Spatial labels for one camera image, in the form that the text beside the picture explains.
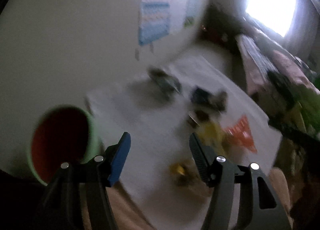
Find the orange plastic wrapper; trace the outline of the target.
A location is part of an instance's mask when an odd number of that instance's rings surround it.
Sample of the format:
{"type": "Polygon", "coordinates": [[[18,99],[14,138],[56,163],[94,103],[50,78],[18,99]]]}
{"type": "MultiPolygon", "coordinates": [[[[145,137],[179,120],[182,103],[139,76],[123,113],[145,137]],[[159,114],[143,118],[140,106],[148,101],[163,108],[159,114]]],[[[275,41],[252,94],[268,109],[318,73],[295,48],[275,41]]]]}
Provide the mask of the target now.
{"type": "Polygon", "coordinates": [[[228,144],[244,147],[252,153],[257,153],[248,118],[243,114],[233,126],[225,127],[225,139],[228,144]]]}

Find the green red trash bin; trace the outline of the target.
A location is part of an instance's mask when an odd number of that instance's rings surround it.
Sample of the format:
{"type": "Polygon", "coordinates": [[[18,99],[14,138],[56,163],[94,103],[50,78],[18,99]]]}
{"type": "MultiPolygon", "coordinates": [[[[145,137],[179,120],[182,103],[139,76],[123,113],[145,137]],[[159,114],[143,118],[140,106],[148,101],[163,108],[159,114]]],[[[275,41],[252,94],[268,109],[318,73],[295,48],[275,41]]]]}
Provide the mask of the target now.
{"type": "Polygon", "coordinates": [[[61,164],[87,163],[100,152],[93,116],[79,107],[60,105],[40,118],[27,148],[27,159],[34,177],[47,186],[61,164]]]}

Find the yellow paper box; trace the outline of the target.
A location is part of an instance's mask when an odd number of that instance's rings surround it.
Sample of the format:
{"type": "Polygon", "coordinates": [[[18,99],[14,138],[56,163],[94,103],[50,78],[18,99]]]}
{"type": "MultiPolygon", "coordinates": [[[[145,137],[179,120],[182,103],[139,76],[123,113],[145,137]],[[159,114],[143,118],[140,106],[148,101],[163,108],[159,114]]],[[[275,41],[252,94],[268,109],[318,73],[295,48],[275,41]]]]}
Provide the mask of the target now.
{"type": "MultiPolygon", "coordinates": [[[[204,146],[210,146],[216,153],[216,156],[227,157],[227,153],[223,147],[226,133],[219,123],[213,121],[201,123],[195,130],[195,133],[200,143],[204,146]]],[[[169,170],[172,180],[179,187],[188,187],[202,182],[193,157],[173,163],[169,166],[169,170]]]]}

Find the dark blue snack bag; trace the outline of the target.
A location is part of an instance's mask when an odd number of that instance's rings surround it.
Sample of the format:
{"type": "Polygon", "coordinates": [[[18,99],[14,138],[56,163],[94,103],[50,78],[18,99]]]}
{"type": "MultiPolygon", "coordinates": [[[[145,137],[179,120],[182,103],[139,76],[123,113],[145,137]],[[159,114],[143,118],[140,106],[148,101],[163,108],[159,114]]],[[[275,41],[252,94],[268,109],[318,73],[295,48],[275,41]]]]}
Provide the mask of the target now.
{"type": "Polygon", "coordinates": [[[202,88],[195,88],[191,93],[191,102],[211,110],[225,112],[227,109],[228,94],[225,91],[218,91],[213,94],[202,88]]]}

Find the pink plaid bedding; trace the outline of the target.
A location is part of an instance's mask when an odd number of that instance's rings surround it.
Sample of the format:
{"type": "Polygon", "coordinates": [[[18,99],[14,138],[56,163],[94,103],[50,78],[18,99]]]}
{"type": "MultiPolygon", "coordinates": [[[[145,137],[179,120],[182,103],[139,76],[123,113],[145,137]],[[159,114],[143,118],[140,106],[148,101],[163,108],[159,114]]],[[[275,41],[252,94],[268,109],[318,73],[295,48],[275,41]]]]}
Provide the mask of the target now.
{"type": "Polygon", "coordinates": [[[319,111],[319,89],[312,71],[264,34],[235,37],[246,77],[247,94],[268,115],[291,110],[297,102],[310,112],[319,111]]]}

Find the white cloth mat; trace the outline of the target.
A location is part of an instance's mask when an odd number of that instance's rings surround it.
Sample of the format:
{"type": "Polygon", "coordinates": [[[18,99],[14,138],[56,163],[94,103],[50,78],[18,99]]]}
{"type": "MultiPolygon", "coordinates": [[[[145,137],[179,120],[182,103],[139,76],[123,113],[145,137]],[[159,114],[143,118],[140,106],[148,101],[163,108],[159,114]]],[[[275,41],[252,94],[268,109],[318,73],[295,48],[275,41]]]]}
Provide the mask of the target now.
{"type": "Polygon", "coordinates": [[[131,135],[120,181],[153,227],[200,229],[210,200],[177,187],[169,172],[171,164],[191,158],[188,114],[193,89],[227,92],[227,111],[218,117],[222,127],[234,125],[241,116],[248,118],[257,153],[234,155],[238,164],[256,162],[268,174],[281,134],[269,127],[264,111],[204,57],[185,56],[165,65],[164,70],[182,84],[182,93],[171,102],[161,101],[146,73],[92,90],[87,99],[105,146],[116,143],[124,132],[131,135]]]}

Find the crumpled grey blue wrapper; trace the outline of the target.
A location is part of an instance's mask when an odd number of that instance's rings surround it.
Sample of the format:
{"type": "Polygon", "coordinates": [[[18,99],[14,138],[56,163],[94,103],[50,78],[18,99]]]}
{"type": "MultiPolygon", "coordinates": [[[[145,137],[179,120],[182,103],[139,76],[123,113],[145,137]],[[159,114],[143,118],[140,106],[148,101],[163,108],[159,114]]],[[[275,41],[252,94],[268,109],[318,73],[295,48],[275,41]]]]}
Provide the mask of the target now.
{"type": "Polygon", "coordinates": [[[169,75],[163,69],[151,67],[147,73],[167,99],[172,98],[175,93],[182,93],[182,85],[178,78],[169,75]]]}

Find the bright window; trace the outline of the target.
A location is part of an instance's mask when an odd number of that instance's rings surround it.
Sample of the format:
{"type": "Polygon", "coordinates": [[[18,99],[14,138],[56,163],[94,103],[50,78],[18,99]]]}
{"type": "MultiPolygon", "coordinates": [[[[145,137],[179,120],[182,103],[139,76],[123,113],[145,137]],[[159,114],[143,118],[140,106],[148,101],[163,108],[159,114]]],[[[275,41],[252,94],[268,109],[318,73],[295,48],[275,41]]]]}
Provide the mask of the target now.
{"type": "Polygon", "coordinates": [[[290,30],[297,0],[246,0],[246,13],[280,37],[290,30]]]}

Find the blue wall poster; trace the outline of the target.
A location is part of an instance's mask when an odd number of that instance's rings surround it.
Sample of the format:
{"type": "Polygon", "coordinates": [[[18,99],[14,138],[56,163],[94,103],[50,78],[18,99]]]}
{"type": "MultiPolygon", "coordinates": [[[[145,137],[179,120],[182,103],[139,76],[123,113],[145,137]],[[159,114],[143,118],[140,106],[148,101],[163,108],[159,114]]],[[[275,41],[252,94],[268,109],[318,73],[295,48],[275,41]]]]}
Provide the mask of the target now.
{"type": "Polygon", "coordinates": [[[143,46],[163,38],[170,31],[170,0],[141,0],[138,43],[143,46]]]}

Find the small green wall poster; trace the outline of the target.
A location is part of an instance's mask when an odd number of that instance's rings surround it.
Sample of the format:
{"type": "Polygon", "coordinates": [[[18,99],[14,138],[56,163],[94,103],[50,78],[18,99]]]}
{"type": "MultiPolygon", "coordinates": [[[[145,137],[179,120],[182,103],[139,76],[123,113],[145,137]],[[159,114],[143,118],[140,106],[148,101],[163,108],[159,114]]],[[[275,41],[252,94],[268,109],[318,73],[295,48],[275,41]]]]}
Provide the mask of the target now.
{"type": "Polygon", "coordinates": [[[184,19],[184,27],[194,24],[199,8],[200,0],[187,0],[186,14],[184,19]]]}

